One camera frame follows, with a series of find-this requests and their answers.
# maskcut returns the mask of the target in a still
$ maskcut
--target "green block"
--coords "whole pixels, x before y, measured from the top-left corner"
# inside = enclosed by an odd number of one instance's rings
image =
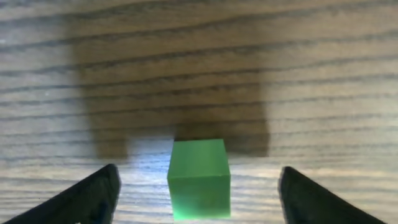
[[[175,220],[230,217],[231,174],[222,139],[174,142],[167,181]]]

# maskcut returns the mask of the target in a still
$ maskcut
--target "front face of green cube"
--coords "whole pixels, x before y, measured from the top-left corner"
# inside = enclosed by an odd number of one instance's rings
[[[231,175],[222,139],[175,142],[167,180],[175,220],[230,216]]]
[[[230,176],[169,179],[175,220],[229,218]]]

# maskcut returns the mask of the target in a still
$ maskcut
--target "wooden table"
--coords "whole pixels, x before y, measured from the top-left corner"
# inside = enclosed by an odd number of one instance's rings
[[[285,165],[398,223],[397,12],[397,0],[0,1],[0,222],[114,162],[114,222],[172,223],[173,139],[224,138],[232,219],[197,223],[283,223]]]

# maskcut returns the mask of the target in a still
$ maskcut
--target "black object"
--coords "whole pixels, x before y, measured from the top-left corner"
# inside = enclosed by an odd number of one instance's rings
[[[109,224],[120,185],[118,169],[109,164],[5,224]]]
[[[288,224],[384,224],[292,167],[282,171],[279,193]]]

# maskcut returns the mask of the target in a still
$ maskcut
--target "top face of green cube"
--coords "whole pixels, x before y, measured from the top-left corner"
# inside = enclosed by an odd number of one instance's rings
[[[168,179],[230,175],[222,139],[174,142]]]

